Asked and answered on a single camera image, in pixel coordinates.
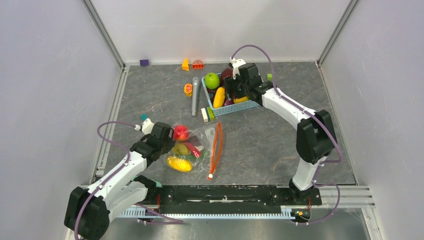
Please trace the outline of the yellow-green toy fruit slice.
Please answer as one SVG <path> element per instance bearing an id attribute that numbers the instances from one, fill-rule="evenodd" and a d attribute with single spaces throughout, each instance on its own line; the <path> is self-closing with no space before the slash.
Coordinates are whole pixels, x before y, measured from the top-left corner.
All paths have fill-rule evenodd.
<path id="1" fill-rule="evenodd" d="M 188 147 L 182 143 L 176 143 L 174 147 L 171 149 L 172 154 L 174 155 L 182 155 L 187 156 L 191 154 L 191 151 Z"/>

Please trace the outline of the red toy apple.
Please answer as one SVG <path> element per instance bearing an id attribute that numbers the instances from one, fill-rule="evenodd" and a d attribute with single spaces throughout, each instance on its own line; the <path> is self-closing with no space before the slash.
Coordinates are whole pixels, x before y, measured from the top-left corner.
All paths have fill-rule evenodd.
<path id="1" fill-rule="evenodd" d="M 177 142 L 186 141 L 190 136 L 190 130 L 187 126 L 178 124 L 173 127 L 173 139 Z"/>

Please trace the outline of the dark red toy peach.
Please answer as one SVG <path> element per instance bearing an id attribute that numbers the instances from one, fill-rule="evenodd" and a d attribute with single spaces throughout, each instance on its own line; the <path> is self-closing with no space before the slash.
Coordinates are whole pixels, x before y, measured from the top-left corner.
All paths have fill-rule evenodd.
<path id="1" fill-rule="evenodd" d="M 220 83 L 223 85 L 226 78 L 233 77 L 233 69 L 230 67 L 225 68 L 220 74 Z"/>

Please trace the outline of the yellow toy mango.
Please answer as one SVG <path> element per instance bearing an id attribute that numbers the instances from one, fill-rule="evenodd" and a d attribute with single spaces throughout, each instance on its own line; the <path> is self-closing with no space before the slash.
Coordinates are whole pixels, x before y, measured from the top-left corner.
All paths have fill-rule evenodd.
<path id="1" fill-rule="evenodd" d="M 170 168 L 183 173 L 188 173 L 193 169 L 193 165 L 189 160 L 175 155 L 168 156 L 166 163 Z"/>

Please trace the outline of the red toy chili pepper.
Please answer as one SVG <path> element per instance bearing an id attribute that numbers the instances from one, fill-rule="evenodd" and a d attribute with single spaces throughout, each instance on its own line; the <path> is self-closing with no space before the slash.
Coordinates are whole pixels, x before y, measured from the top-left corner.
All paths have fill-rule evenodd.
<path id="1" fill-rule="evenodd" d="M 191 154 L 194 155 L 196 159 L 198 159 L 202 155 L 201 152 L 191 143 L 183 142 L 183 144 L 187 147 Z"/>

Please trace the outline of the clear zip top bag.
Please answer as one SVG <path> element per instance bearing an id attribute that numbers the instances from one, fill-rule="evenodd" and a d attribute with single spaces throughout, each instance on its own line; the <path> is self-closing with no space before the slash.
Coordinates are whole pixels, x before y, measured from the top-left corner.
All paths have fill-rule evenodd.
<path id="1" fill-rule="evenodd" d="M 172 154 L 172 150 L 170 150 L 170 152 L 167 154 L 167 157 L 177 156 L 179 158 L 190 161 L 192 164 L 192 170 L 185 173 L 202 174 L 206 177 L 207 180 L 212 180 L 214 178 L 218 163 L 221 159 L 224 145 L 222 124 L 217 122 L 196 129 L 188 129 L 190 131 L 188 139 L 185 141 L 175 141 L 175 144 L 183 144 L 184 142 L 190 143 L 201 152 L 201 156 L 199 158 L 195 158 L 192 153 L 190 155 L 176 155 Z"/>

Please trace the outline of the yellow toy lemon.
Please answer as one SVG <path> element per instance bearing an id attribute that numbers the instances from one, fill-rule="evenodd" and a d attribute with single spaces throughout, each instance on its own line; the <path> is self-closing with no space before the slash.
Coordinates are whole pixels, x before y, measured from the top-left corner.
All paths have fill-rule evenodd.
<path id="1" fill-rule="evenodd" d="M 249 98 L 248 98 L 247 96 L 244 96 L 244 97 L 241 97 L 241 98 L 235 98 L 235 99 L 233 100 L 233 103 L 234 103 L 234 104 L 239 104 L 239 103 L 246 102 L 246 101 L 248 101 L 248 100 L 249 100 Z"/>

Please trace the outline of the green toy apple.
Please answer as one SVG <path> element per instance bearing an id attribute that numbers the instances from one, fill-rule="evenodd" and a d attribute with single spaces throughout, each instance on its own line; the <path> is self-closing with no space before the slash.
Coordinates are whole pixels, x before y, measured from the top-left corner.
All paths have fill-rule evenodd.
<path id="1" fill-rule="evenodd" d="M 221 80 L 216 73 L 210 72 L 204 77 L 204 83 L 208 89 L 215 90 L 220 86 Z"/>

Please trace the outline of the light blue plastic basket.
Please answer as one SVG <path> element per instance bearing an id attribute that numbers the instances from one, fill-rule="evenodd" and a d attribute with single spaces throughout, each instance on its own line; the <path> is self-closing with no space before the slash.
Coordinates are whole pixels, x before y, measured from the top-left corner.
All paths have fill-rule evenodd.
<path id="1" fill-rule="evenodd" d="M 224 100 L 223 106 L 220 107 L 220 108 L 213 108 L 213 101 L 214 101 L 215 93 L 216 93 L 216 91 L 219 87 L 224 87 L 224 86 L 223 85 L 219 86 L 218 88 L 213 89 L 213 90 L 208 89 L 205 86 L 204 78 L 205 77 L 202 77 L 201 83 L 202 83 L 203 89 L 204 89 L 206 97 L 207 97 L 207 102 L 208 102 L 207 107 L 210 107 L 212 109 L 215 118 L 218 117 L 218 116 L 222 116 L 222 115 L 226 115 L 226 114 L 230 114 L 230 113 L 235 113 L 235 112 L 239 112 L 239 111 L 242 111 L 242 110 L 251 109 L 251 108 L 259 106 L 258 103 L 254 102 L 252 100 L 248 100 L 248 101 L 245 101 L 245 102 L 234 104 L 234 100 L 228 98 L 227 95 L 226 95 L 226 91 L 225 91 L 225 100 Z"/>

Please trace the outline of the white green toy block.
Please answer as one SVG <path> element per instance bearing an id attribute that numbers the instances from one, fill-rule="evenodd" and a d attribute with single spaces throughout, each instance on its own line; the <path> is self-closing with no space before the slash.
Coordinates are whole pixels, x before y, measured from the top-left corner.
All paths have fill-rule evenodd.
<path id="1" fill-rule="evenodd" d="M 215 119 L 215 115 L 210 107 L 202 108 L 201 115 L 205 123 L 211 122 Z"/>

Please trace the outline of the silver toy microphone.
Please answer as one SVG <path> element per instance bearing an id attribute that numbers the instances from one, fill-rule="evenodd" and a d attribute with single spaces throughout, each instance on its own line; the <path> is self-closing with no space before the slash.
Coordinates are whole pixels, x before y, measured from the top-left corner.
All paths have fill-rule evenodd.
<path id="1" fill-rule="evenodd" d="M 195 118 L 199 111 L 199 100 L 200 100 L 200 78 L 195 76 L 192 79 L 192 96 L 191 96 L 191 116 Z"/>

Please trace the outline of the red semicircle toy block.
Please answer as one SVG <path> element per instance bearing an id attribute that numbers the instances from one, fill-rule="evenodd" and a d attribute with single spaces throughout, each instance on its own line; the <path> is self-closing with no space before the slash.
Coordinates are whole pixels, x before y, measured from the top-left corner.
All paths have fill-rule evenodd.
<path id="1" fill-rule="evenodd" d="M 203 69 L 204 66 L 205 66 L 204 65 L 204 62 L 202 60 L 200 60 L 200 59 L 194 60 L 192 62 L 192 68 L 195 69 L 195 70 Z"/>

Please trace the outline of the orange slice toy block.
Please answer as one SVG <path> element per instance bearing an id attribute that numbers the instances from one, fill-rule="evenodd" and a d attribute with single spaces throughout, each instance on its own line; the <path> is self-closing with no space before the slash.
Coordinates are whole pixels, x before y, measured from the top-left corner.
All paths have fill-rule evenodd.
<path id="1" fill-rule="evenodd" d="M 183 92 L 187 97 L 191 97 L 193 94 L 193 85 L 191 83 L 186 83 L 183 87 Z"/>

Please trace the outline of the purple toy block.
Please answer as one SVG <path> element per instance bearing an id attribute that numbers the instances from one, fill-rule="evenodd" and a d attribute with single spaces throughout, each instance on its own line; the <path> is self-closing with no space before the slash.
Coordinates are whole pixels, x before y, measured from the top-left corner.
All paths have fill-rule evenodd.
<path id="1" fill-rule="evenodd" d="M 145 66 L 149 66 L 150 65 L 150 60 L 149 59 L 140 59 L 139 60 L 139 64 L 143 67 Z"/>

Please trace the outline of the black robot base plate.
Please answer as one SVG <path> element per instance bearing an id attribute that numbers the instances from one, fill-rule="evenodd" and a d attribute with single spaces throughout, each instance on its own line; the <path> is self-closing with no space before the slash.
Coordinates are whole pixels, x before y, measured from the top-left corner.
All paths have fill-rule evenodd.
<path id="1" fill-rule="evenodd" d="M 292 182 L 277 185 L 162 185 L 139 175 L 133 179 L 147 188 L 140 203 L 157 205 L 165 214 L 277 213 L 282 206 L 320 206 L 318 188 L 299 191 Z"/>

